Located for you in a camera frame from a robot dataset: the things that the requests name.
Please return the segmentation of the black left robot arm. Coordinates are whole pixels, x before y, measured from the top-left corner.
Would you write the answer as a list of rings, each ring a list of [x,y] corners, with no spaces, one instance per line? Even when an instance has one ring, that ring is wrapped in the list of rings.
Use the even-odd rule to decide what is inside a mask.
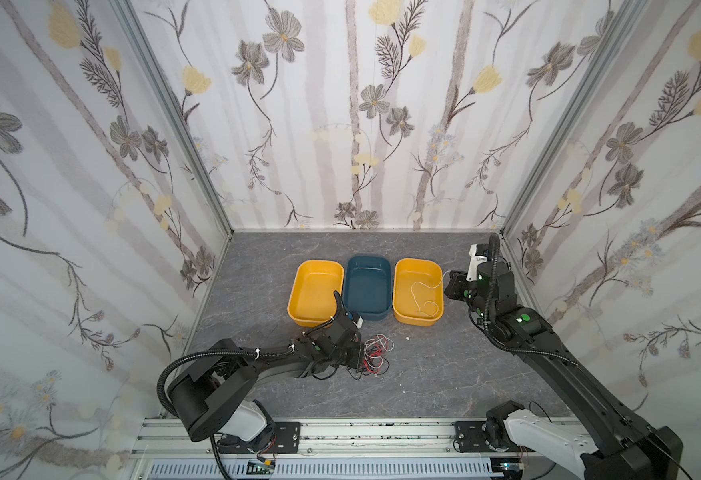
[[[222,339],[212,348],[182,356],[164,368],[156,394],[193,442],[216,435],[249,450],[268,447],[276,422],[262,402],[249,400],[256,384],[280,378],[326,380],[342,368],[358,370],[363,359],[363,317],[346,309],[334,292],[330,319],[272,348],[245,348]]]

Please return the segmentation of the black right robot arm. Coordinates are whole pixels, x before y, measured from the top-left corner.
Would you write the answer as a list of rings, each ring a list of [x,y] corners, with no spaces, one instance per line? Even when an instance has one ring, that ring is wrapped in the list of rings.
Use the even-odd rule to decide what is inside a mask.
[[[532,450],[580,479],[678,478],[684,472],[680,437],[667,426],[653,427],[620,402],[541,314],[518,302],[499,236],[473,244],[468,256],[466,270],[448,275],[445,296],[465,304],[486,339],[536,372],[584,429],[577,433],[508,401],[486,413],[478,435],[485,446],[496,452]]]

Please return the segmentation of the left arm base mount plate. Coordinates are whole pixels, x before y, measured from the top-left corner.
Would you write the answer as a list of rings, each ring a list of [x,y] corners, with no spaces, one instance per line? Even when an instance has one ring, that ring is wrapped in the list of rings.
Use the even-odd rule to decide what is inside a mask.
[[[216,439],[216,448],[220,454],[296,454],[300,447],[300,433],[300,422],[276,422],[266,426],[262,433],[250,441],[222,434]]]

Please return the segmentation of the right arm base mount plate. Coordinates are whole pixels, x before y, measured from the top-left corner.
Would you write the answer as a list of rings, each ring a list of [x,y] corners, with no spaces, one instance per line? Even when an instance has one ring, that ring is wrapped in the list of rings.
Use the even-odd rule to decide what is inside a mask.
[[[458,453],[504,453],[506,447],[492,445],[484,421],[456,421],[453,448]]]

